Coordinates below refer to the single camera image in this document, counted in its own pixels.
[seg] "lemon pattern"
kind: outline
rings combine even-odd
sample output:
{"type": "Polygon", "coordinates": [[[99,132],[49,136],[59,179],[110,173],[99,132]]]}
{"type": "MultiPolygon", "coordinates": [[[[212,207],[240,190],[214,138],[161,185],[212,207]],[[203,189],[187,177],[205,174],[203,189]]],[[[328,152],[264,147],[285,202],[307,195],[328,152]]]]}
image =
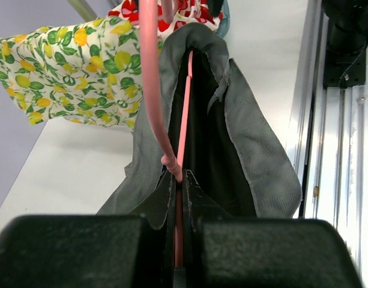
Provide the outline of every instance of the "lemon pattern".
{"type": "Polygon", "coordinates": [[[0,38],[0,81],[32,125],[63,116],[133,129],[140,65],[139,31],[118,17],[0,38]]]}

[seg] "cable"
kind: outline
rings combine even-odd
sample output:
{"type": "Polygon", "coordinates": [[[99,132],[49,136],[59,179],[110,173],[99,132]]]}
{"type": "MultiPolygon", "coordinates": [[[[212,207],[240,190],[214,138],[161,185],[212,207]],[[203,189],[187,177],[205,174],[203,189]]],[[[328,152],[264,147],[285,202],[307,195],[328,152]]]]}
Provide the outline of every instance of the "cable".
{"type": "Polygon", "coordinates": [[[364,37],[365,37],[364,46],[361,48],[361,51],[357,55],[356,59],[354,59],[354,61],[347,67],[347,69],[345,69],[345,71],[342,73],[342,75],[340,77],[340,80],[339,80],[339,88],[340,89],[346,89],[347,88],[347,87],[342,86],[343,80],[345,79],[345,76],[347,75],[348,71],[353,67],[353,65],[359,60],[359,58],[362,56],[364,51],[366,51],[366,49],[368,48],[368,34],[366,34],[364,37]]]}

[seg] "white table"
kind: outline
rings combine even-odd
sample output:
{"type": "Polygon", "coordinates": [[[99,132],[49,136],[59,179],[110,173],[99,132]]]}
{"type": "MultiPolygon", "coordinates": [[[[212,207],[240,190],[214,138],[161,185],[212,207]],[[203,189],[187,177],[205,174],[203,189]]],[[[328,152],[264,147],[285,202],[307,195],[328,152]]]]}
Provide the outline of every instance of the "white table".
{"type": "MultiPolygon", "coordinates": [[[[229,0],[231,57],[285,146],[307,0],[229,0]]],[[[0,230],[23,214],[95,214],[124,179],[125,129],[49,121],[0,208],[0,230]]]]}

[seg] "gray fabric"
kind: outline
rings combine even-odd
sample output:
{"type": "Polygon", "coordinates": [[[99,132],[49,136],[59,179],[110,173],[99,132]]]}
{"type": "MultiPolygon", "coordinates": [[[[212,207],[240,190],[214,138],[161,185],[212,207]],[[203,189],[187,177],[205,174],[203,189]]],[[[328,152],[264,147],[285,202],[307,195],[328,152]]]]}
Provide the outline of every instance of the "gray fabric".
{"type": "MultiPolygon", "coordinates": [[[[221,101],[228,87],[226,125],[253,193],[258,217],[291,217],[301,201],[301,187],[292,165],[262,115],[245,78],[234,61],[229,60],[225,41],[203,24],[191,23],[177,29],[161,50],[161,104],[166,126],[169,126],[181,60],[190,47],[206,54],[219,84],[210,105],[216,97],[221,101]]],[[[131,167],[125,180],[98,213],[125,214],[148,197],[160,178],[162,156],[150,129],[145,106],[141,104],[134,126],[131,167]]]]}

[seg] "yellow lemon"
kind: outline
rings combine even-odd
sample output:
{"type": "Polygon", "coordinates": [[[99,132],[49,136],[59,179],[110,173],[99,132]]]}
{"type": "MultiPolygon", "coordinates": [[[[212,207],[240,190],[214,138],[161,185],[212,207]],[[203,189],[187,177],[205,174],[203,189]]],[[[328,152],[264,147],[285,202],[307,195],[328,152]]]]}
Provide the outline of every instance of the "yellow lemon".
{"type": "Polygon", "coordinates": [[[52,49],[52,45],[46,43],[44,45],[44,51],[45,51],[45,55],[48,57],[48,58],[51,58],[53,56],[53,49],[52,49]]]}
{"type": "Polygon", "coordinates": [[[113,30],[111,30],[110,33],[123,35],[126,32],[128,32],[129,30],[131,30],[131,24],[130,24],[129,21],[126,21],[124,24],[117,25],[113,30]]]}
{"type": "Polygon", "coordinates": [[[16,82],[22,88],[28,88],[30,86],[30,80],[24,75],[17,75],[16,82]]]}
{"type": "Polygon", "coordinates": [[[80,77],[81,84],[78,84],[75,90],[83,90],[88,86],[88,81],[84,77],[80,77]]]}
{"type": "Polygon", "coordinates": [[[56,91],[56,92],[66,93],[65,88],[60,87],[60,86],[57,86],[57,85],[54,85],[54,86],[53,86],[53,89],[54,89],[54,91],[56,91]]]}
{"type": "Polygon", "coordinates": [[[36,122],[42,120],[43,118],[43,115],[39,112],[32,112],[30,113],[30,117],[33,119],[33,120],[36,120],[36,122]]]}
{"type": "Polygon", "coordinates": [[[126,125],[128,125],[129,128],[133,129],[134,128],[134,121],[133,120],[128,120],[128,121],[126,121],[126,125]]]}
{"type": "Polygon", "coordinates": [[[110,121],[112,121],[112,117],[109,114],[104,114],[101,117],[102,121],[109,123],[110,121]]]}
{"type": "Polygon", "coordinates": [[[12,88],[6,88],[5,90],[10,96],[14,96],[15,91],[12,88]]]}
{"type": "Polygon", "coordinates": [[[93,27],[98,27],[98,26],[100,26],[103,20],[104,20],[104,18],[94,20],[94,21],[93,21],[93,27]]]}
{"type": "Polygon", "coordinates": [[[37,30],[36,30],[36,32],[42,32],[42,33],[45,33],[45,32],[47,32],[49,30],[49,28],[48,27],[41,27],[41,28],[38,28],[37,30]]]}
{"type": "Polygon", "coordinates": [[[26,34],[21,34],[21,35],[17,35],[14,39],[13,39],[13,41],[15,42],[15,43],[20,43],[20,42],[22,42],[23,40],[25,40],[26,39],[26,34]]]}
{"type": "Polygon", "coordinates": [[[86,66],[86,70],[88,70],[91,73],[97,73],[97,67],[94,66],[93,64],[89,64],[88,66],[86,66]]]}
{"type": "Polygon", "coordinates": [[[111,85],[109,84],[109,82],[107,84],[107,89],[109,90],[109,93],[111,93],[112,95],[114,94],[113,89],[112,89],[111,85]]]}
{"type": "Polygon", "coordinates": [[[8,56],[8,55],[11,54],[11,50],[9,48],[9,45],[8,45],[8,42],[7,41],[4,42],[4,44],[3,44],[2,48],[1,48],[1,51],[2,51],[2,54],[4,56],[8,56]]]}
{"type": "Polygon", "coordinates": [[[90,58],[90,62],[92,62],[92,64],[98,69],[102,70],[102,68],[104,67],[104,62],[102,61],[101,56],[93,56],[92,58],[90,58]]]}
{"type": "Polygon", "coordinates": [[[73,123],[82,124],[82,122],[78,119],[71,119],[70,121],[73,122],[73,123]]]}
{"type": "Polygon", "coordinates": [[[67,32],[68,32],[68,28],[66,28],[66,27],[63,27],[60,30],[58,30],[57,36],[56,36],[56,41],[58,42],[58,41],[62,40],[65,37],[67,32]]]}
{"type": "Polygon", "coordinates": [[[86,99],[85,99],[85,103],[86,103],[87,105],[89,105],[89,106],[94,107],[94,106],[96,106],[96,105],[97,105],[98,100],[97,100],[96,98],[86,98],[86,99]]]}
{"type": "Polygon", "coordinates": [[[130,63],[131,55],[125,51],[119,51],[114,56],[114,62],[116,63],[117,68],[122,71],[125,69],[130,63]]]}
{"type": "Polygon", "coordinates": [[[47,106],[49,106],[50,104],[52,104],[52,102],[49,99],[46,98],[41,98],[37,100],[37,106],[41,107],[41,108],[45,108],[47,106]]]}
{"type": "Polygon", "coordinates": [[[76,69],[74,69],[69,63],[66,63],[66,64],[64,64],[63,66],[63,69],[65,70],[65,71],[68,71],[68,72],[70,72],[70,73],[75,73],[75,72],[77,72],[77,70],[76,69]]]}
{"type": "Polygon", "coordinates": [[[116,85],[117,84],[117,77],[116,75],[113,75],[112,73],[107,74],[107,80],[109,81],[109,84],[116,85]]]}
{"type": "Polygon", "coordinates": [[[86,110],[85,111],[85,115],[90,117],[90,116],[93,115],[93,113],[91,111],[89,111],[89,110],[86,110]]]}
{"type": "Polygon", "coordinates": [[[65,96],[61,96],[61,97],[59,98],[59,100],[60,100],[60,102],[61,102],[61,104],[62,104],[63,106],[66,106],[66,105],[69,105],[69,104],[70,104],[69,99],[68,99],[68,98],[66,98],[65,96]]]}
{"type": "Polygon", "coordinates": [[[35,67],[30,64],[29,62],[25,61],[25,60],[21,60],[20,64],[22,66],[22,68],[25,68],[28,71],[35,71],[35,67]]]}
{"type": "Polygon", "coordinates": [[[125,94],[129,97],[129,98],[134,98],[135,96],[137,96],[137,86],[136,85],[131,85],[130,87],[125,89],[125,94]]]}
{"type": "Polygon", "coordinates": [[[28,105],[26,105],[25,101],[23,100],[19,100],[18,104],[22,110],[26,110],[26,108],[28,107],[28,105]]]}
{"type": "Polygon", "coordinates": [[[140,107],[139,103],[134,102],[133,105],[131,106],[131,108],[130,109],[125,109],[124,112],[133,113],[133,112],[137,111],[139,107],[140,107]]]}
{"type": "Polygon", "coordinates": [[[14,93],[14,96],[20,101],[25,99],[25,96],[21,93],[14,93]]]}
{"type": "Polygon", "coordinates": [[[84,46],[87,39],[88,36],[86,34],[85,28],[80,28],[76,31],[76,33],[74,33],[74,42],[79,46],[84,46]]]}
{"type": "Polygon", "coordinates": [[[35,125],[35,124],[37,124],[37,121],[35,119],[29,119],[29,124],[30,125],[35,125]]]}

